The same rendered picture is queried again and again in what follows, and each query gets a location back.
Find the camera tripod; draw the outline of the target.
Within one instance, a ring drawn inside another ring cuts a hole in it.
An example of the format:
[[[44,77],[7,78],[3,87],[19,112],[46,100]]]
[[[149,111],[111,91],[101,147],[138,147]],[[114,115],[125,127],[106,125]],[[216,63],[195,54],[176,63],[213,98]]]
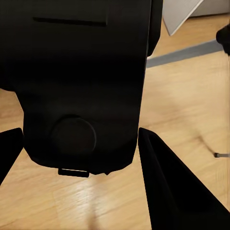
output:
[[[224,53],[227,53],[228,56],[230,55],[230,24],[219,30],[216,33],[216,38],[214,40],[147,59],[146,68],[161,66],[176,61],[182,61],[184,59],[195,58],[197,56],[211,54],[221,50],[224,50]],[[215,153],[215,157],[230,158],[230,154]]]

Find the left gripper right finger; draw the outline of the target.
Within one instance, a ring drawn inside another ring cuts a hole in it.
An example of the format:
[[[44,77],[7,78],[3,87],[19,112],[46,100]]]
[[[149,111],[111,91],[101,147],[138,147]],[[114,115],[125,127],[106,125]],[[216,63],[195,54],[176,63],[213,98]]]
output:
[[[230,212],[155,132],[138,147],[152,230],[230,230]]]

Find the digital camera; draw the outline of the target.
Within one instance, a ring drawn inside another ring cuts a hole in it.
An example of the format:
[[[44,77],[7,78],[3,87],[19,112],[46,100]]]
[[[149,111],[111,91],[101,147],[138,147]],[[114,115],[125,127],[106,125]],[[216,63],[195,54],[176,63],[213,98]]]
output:
[[[133,161],[163,0],[0,0],[0,88],[24,111],[23,146],[59,175]]]

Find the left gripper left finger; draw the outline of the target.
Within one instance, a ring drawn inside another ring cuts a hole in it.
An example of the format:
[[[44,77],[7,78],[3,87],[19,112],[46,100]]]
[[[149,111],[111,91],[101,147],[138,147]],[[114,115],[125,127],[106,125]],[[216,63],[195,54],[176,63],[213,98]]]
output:
[[[0,133],[0,185],[24,148],[20,127]]]

